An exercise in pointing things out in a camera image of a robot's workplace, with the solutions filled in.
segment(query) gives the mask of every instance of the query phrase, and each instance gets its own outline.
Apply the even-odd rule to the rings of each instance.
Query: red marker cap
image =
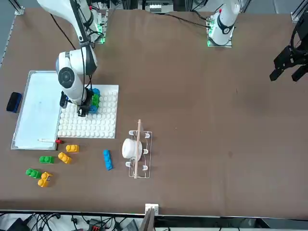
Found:
[[[62,140],[55,140],[56,143],[64,143]]]

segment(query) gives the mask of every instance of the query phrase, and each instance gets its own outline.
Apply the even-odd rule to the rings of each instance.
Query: yellow lego brick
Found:
[[[49,180],[49,178],[52,177],[52,174],[49,173],[49,172],[44,172],[42,175],[41,175],[41,178],[43,180]]]
[[[39,185],[40,187],[47,187],[48,184],[49,184],[49,181],[47,181],[47,180],[40,179],[40,180],[38,181],[38,185]]]
[[[78,153],[79,152],[79,146],[78,145],[67,145],[66,151],[69,153]]]
[[[67,156],[65,153],[59,153],[58,157],[60,160],[62,160],[66,164],[69,164],[72,161],[72,158]]]
[[[38,181],[40,187],[47,187],[49,184],[49,179],[52,177],[51,173],[44,172],[41,176],[41,179]]]

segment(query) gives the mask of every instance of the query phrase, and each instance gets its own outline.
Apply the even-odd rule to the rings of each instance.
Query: marker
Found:
[[[47,143],[64,143],[62,140],[49,140],[49,139],[38,139],[40,142],[47,142]]]

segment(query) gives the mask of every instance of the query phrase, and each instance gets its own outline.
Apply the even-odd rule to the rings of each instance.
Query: green lego brick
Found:
[[[100,102],[100,97],[98,95],[93,95],[91,104],[98,107],[99,102]]]
[[[38,178],[41,177],[42,173],[40,171],[35,170],[35,169],[29,168],[26,171],[26,175],[38,179]]]
[[[54,157],[53,156],[41,156],[39,158],[39,162],[42,164],[53,164],[54,163]]]

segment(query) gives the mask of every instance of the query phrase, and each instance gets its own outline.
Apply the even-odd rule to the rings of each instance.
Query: table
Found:
[[[180,17],[202,21],[193,13]],[[70,25],[59,20],[70,37]],[[0,70],[0,208],[306,218],[308,80],[287,70],[270,82],[273,59],[289,43],[289,15],[241,14],[233,48],[208,48],[204,28],[145,11],[116,10],[95,48],[93,84],[118,84],[116,139],[79,144],[73,164],[43,165],[57,152],[10,150],[17,116],[5,112],[30,70],[54,70],[71,47],[42,9],[16,18]],[[153,132],[150,179],[128,177],[121,146],[137,121]],[[103,150],[114,169],[106,171]],[[28,168],[54,174],[40,188]]]

